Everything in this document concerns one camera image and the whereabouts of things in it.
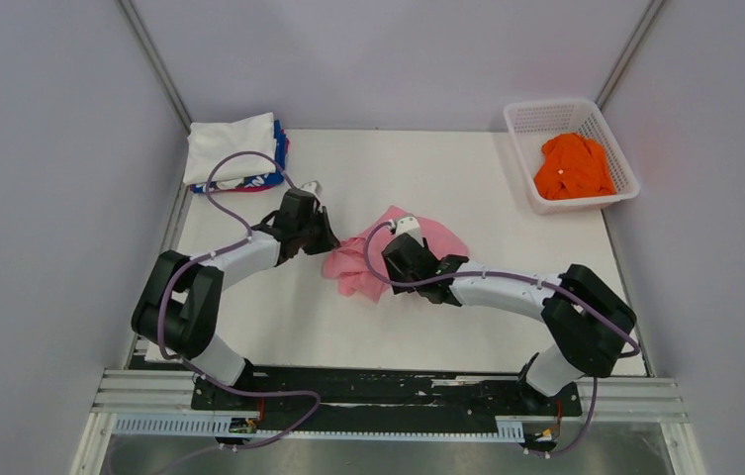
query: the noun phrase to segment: white table surface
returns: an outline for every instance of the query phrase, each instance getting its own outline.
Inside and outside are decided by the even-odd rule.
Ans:
[[[320,181],[340,239],[396,205],[446,225],[480,263],[537,273],[582,263],[623,295],[602,214],[532,213],[506,134],[287,134],[288,172],[298,185]],[[279,206],[286,189],[216,196],[256,223]],[[206,251],[242,234],[197,195],[177,250]],[[389,291],[378,305],[359,294],[341,296],[337,282],[321,276],[324,259],[300,253],[231,287],[221,299],[218,335],[255,364],[502,372],[517,372],[552,342],[543,324],[495,309],[432,305]],[[160,359],[153,344],[147,359]],[[614,374],[644,375],[641,357],[620,360]]]

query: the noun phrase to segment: orange cloth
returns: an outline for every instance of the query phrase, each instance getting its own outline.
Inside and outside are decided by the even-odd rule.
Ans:
[[[562,134],[545,143],[544,165],[535,187],[547,200],[613,195],[605,149],[579,134]]]

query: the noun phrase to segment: white plastic basket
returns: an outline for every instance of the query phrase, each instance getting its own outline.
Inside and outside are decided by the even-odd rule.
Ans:
[[[587,99],[538,101],[509,104],[504,108],[509,135],[526,181],[526,196],[539,215],[601,209],[637,196],[640,184],[625,161],[616,139],[596,104]],[[535,174],[544,164],[541,147],[559,134],[575,132],[603,146],[616,194],[570,200],[544,199],[535,188]]]

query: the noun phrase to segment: black mounting plate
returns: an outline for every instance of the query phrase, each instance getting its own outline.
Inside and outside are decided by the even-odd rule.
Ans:
[[[323,405],[300,429],[358,432],[491,433],[495,416],[564,417],[582,414],[575,384],[533,404],[518,391],[514,373],[461,373],[388,369],[255,366],[236,387],[248,391],[310,389]],[[231,395],[198,379],[191,407],[199,411],[256,411],[260,401]],[[281,430],[313,403],[311,398],[266,398],[258,428]]]

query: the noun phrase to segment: folded white shirt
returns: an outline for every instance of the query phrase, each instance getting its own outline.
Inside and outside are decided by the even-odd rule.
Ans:
[[[215,165],[239,151],[254,150],[270,158],[276,156],[272,112],[231,124],[195,122],[188,140],[189,153],[183,175],[186,185],[205,183]],[[243,155],[224,164],[213,179],[227,181],[275,171],[276,166],[264,158]]]

